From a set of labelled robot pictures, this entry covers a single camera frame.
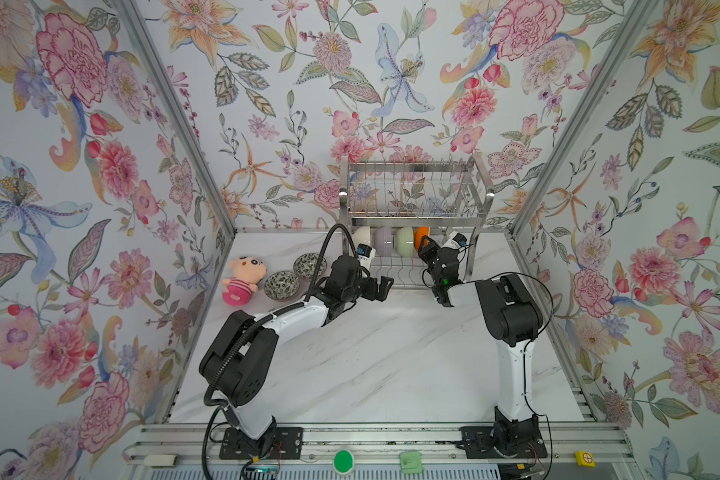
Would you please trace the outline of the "orange white bowl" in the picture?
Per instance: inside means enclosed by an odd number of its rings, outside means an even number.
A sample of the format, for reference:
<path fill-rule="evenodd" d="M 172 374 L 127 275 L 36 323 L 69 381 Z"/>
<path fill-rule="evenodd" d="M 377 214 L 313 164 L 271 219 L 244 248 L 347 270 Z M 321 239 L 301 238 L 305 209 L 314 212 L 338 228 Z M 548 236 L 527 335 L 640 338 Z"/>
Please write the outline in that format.
<path fill-rule="evenodd" d="M 414 230 L 414 247 L 419 250 L 428 240 L 431 234 L 430 227 L 418 227 Z"/>

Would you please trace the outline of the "purple bowl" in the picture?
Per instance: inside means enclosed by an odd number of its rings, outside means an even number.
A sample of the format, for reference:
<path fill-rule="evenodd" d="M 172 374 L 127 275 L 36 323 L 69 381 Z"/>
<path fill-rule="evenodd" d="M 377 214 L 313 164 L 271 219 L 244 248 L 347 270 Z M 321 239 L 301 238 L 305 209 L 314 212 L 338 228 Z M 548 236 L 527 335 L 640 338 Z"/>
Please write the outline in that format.
<path fill-rule="evenodd" d="M 377 227 L 373 231 L 373 247 L 377 257 L 391 257 L 394 253 L 394 233 L 391 227 Z"/>

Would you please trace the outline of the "green bowl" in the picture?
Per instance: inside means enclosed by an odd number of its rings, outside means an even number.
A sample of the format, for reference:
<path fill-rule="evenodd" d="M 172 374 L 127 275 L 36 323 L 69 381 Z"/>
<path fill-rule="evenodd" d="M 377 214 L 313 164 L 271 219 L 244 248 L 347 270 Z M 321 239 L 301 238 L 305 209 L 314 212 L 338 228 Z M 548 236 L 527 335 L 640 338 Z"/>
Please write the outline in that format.
<path fill-rule="evenodd" d="M 412 227 L 400 227 L 395 230 L 393 248 L 402 258 L 413 258 L 415 256 L 415 237 Z"/>

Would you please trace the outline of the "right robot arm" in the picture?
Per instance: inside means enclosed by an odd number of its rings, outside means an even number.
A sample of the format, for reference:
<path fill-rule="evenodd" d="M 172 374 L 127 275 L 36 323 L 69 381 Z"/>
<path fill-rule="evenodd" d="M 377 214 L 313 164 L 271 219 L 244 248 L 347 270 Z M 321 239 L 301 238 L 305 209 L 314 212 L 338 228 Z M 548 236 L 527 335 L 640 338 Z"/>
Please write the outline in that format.
<path fill-rule="evenodd" d="M 498 455 L 512 458 L 543 440 L 540 415 L 533 408 L 530 363 L 544 318 L 519 272 L 461 280 L 459 256 L 465 249 L 464 242 L 452 239 L 441 246 L 425 235 L 418 256 L 426 265 L 438 304 L 477 306 L 497 342 L 500 391 L 489 445 Z"/>

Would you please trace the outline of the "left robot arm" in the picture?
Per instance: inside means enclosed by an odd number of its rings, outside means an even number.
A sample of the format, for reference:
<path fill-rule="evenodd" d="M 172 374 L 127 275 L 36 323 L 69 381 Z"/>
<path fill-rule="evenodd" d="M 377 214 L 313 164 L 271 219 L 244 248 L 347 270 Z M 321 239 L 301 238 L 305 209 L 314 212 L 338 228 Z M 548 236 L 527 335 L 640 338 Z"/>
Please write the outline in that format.
<path fill-rule="evenodd" d="M 233 312 L 199 364 L 199 374 L 208 382 L 203 403 L 219 408 L 244 436 L 264 438 L 276 419 L 257 395 L 277 348 L 326 326 L 361 300 L 386 301 L 393 285 L 393 278 L 373 277 L 360 259 L 342 255 L 328 276 L 313 279 L 302 300 L 256 316 Z"/>

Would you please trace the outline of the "cream bowl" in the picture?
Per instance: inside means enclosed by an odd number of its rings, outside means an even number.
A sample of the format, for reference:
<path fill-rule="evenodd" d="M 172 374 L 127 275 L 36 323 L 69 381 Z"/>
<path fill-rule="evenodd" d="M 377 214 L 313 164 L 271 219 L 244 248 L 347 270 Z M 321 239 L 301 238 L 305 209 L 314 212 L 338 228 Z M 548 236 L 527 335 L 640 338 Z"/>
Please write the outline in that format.
<path fill-rule="evenodd" d="M 357 247 L 360 247 L 361 245 L 372 247 L 373 236 L 371 228 L 369 226 L 358 227 L 353 234 L 353 240 Z"/>

